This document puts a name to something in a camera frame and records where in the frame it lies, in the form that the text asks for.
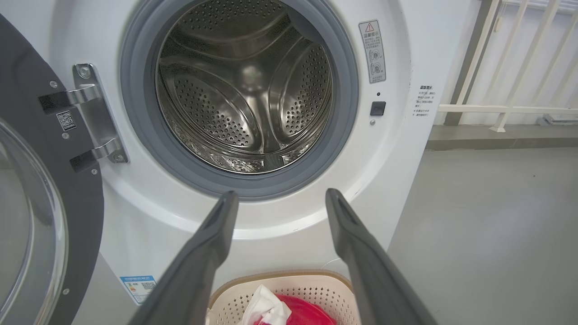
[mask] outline gray floor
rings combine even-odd
[[[426,152],[389,254],[440,324],[577,324],[578,149]]]

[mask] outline screw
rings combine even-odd
[[[83,79],[88,79],[90,78],[90,69],[88,67],[80,67],[80,69],[78,70],[78,74]]]

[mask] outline white cloth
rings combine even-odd
[[[270,325],[286,325],[291,316],[291,310],[280,301],[267,287],[260,285],[253,294],[245,309],[243,319],[238,325],[253,325],[262,318],[262,322]]]

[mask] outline door hinge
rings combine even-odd
[[[128,163],[127,153],[114,126],[96,69],[92,64],[75,64],[72,75],[76,89],[40,98],[45,112],[56,113],[67,106],[76,105],[94,146],[86,154],[95,160],[108,157],[113,163]]]

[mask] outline door glass window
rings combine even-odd
[[[0,119],[0,324],[45,324],[62,292],[66,222],[47,169]]]

